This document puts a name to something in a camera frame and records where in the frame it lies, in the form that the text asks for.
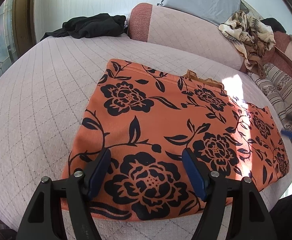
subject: striped cushion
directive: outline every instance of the striped cushion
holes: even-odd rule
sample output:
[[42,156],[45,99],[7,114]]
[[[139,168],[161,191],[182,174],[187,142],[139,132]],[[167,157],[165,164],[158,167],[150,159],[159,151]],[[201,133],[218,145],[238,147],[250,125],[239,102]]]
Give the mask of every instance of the striped cushion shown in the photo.
[[265,64],[264,68],[265,79],[253,73],[248,75],[273,105],[284,128],[292,132],[292,122],[286,119],[287,114],[292,115],[292,78],[272,63]]

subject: black clothing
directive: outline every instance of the black clothing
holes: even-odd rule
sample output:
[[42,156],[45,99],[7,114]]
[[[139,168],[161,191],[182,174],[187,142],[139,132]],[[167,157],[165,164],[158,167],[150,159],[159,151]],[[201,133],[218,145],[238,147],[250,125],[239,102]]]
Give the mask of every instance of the black clothing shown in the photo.
[[292,240],[292,195],[280,199],[270,211],[278,240]]
[[125,20],[126,16],[110,16],[108,13],[100,13],[92,17],[76,17],[64,22],[61,29],[45,33],[40,41],[48,36],[65,37],[70,35],[76,39],[98,36],[116,37],[124,33]]
[[280,24],[274,18],[266,18],[264,20],[261,20],[261,22],[264,23],[265,25],[270,26],[272,28],[273,32],[280,31],[282,33],[286,33],[286,30],[284,29],[284,27],[282,26],[282,24]]

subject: orange floral fabric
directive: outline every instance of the orange floral fabric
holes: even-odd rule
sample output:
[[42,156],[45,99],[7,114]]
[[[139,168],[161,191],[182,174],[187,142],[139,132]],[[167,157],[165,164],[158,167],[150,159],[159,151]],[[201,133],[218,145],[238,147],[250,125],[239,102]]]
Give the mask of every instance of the orange floral fabric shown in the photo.
[[238,101],[222,89],[112,59],[62,178],[109,148],[111,165],[89,208],[93,217],[127,221],[203,210],[182,164],[186,147],[209,169],[232,179],[248,176],[262,190],[288,173],[288,158],[268,108]]

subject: silver screw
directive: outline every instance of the silver screw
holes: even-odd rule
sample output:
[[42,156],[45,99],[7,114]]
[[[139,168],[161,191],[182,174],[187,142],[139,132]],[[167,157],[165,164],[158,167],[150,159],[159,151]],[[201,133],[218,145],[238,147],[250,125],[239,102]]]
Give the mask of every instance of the silver screw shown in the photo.
[[41,182],[42,183],[47,183],[49,181],[49,177],[48,176],[43,176],[42,178],[41,178]]
[[244,181],[245,181],[246,183],[251,183],[251,182],[252,182],[252,179],[249,178],[249,177],[244,177]]
[[215,177],[215,178],[219,176],[218,171],[212,171],[210,174],[212,175],[212,177]]
[[74,173],[74,176],[76,177],[76,178],[79,178],[79,177],[81,177],[83,175],[83,172],[82,171],[76,171],[75,173]]

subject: sofa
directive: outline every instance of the sofa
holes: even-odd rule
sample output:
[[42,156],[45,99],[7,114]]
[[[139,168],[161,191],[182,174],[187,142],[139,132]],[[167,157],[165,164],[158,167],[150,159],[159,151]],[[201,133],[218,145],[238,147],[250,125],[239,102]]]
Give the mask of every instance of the sofa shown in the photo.
[[[189,69],[222,82],[228,95],[268,106],[277,129],[283,127],[266,96],[239,71],[243,59],[236,49],[215,25],[197,17],[140,4],[131,13],[128,35],[48,37],[0,78],[0,219],[10,228],[18,230],[41,177],[60,178],[89,97],[111,58],[179,76]],[[290,171],[261,191],[268,210],[292,182],[292,144],[285,137],[283,142]],[[226,236],[231,206],[225,210],[219,239]],[[75,239],[69,213],[63,216],[68,239]],[[191,239],[200,217],[94,220],[103,239]]]

